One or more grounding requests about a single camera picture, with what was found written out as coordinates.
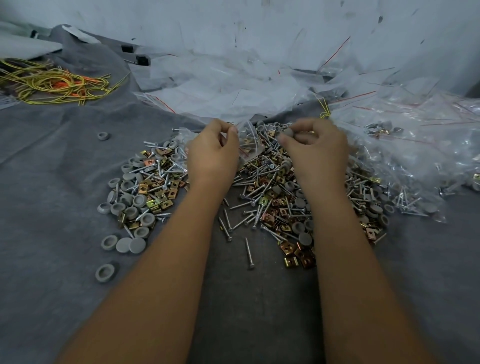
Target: hand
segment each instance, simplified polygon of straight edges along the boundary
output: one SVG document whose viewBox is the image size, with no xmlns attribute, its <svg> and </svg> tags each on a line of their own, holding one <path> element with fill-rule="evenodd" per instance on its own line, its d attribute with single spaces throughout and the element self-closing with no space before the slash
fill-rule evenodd
<svg viewBox="0 0 480 364">
<path fill-rule="evenodd" d="M 344 180 L 348 161 L 345 134 L 330 120 L 305 118 L 290 126 L 294 138 L 278 137 L 292 159 L 297 182 L 312 203 L 316 197 L 345 194 Z"/>
<path fill-rule="evenodd" d="M 227 139 L 220 133 L 227 133 Z M 188 176 L 192 188 L 201 186 L 223 198 L 237 171 L 239 138 L 237 128 L 214 119 L 190 142 Z"/>
</svg>

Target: person's left arm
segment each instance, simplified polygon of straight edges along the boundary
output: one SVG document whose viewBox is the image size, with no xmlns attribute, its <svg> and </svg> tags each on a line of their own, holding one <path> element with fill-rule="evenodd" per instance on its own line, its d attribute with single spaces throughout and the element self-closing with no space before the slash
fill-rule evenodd
<svg viewBox="0 0 480 364">
<path fill-rule="evenodd" d="M 227 133 L 225 146 L 220 132 Z M 220 120 L 191 142 L 190 191 L 132 271 L 64 348 L 58 364 L 186 361 L 212 225 L 235 176 L 238 147 L 236 129 Z"/>
</svg>

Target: gray fabric sheet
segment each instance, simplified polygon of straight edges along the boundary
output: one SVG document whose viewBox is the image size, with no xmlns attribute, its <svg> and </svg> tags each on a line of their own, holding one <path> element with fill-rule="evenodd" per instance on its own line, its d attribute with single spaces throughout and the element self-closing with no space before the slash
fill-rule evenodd
<svg viewBox="0 0 480 364">
<path fill-rule="evenodd" d="M 119 43 L 98 38 L 104 45 L 83 44 L 57 27 L 50 39 L 64 48 L 52 58 L 73 72 L 122 78 L 128 67 Z M 104 236 L 124 235 L 111 216 L 96 211 L 106 183 L 120 176 L 143 140 L 160 141 L 172 127 L 198 125 L 142 105 L 131 90 L 132 79 L 81 107 L 0 110 L 0 363 L 51 363 L 138 259 L 100 248 Z M 309 114 L 318 111 L 307 105 L 279 119 Z M 99 141 L 100 131 L 111 138 Z M 229 192 L 230 203 L 237 203 L 238 193 Z M 470 191 L 452 197 L 444 225 L 397 216 L 375 249 L 446 363 L 480 361 L 479 202 Z M 239 213 L 231 220 L 240 220 Z M 247 270 L 243 236 L 251 242 L 253 271 Z M 316 271 L 286 270 L 282 258 L 275 240 L 262 232 L 242 227 L 226 243 L 214 226 L 189 363 L 324 361 Z M 119 274 L 97 283 L 96 268 L 110 261 L 120 264 Z"/>
</svg>

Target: person's right arm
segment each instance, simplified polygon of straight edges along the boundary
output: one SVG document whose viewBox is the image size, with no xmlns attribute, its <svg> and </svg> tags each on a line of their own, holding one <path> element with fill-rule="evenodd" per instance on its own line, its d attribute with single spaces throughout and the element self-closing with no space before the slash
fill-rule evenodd
<svg viewBox="0 0 480 364">
<path fill-rule="evenodd" d="M 331 363 L 436 363 L 399 305 L 346 196 L 347 138 L 329 120 L 301 119 L 281 135 L 312 207 Z"/>
</svg>

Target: person's left hand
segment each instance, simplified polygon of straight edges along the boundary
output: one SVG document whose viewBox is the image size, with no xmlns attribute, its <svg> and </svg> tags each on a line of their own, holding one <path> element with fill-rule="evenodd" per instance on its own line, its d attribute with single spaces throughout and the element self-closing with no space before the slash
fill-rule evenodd
<svg viewBox="0 0 480 364">
<path fill-rule="evenodd" d="M 227 140 L 220 133 L 227 133 Z M 237 128 L 219 119 L 208 124 L 188 148 L 188 176 L 192 188 L 204 186 L 225 197 L 237 171 Z"/>
</svg>

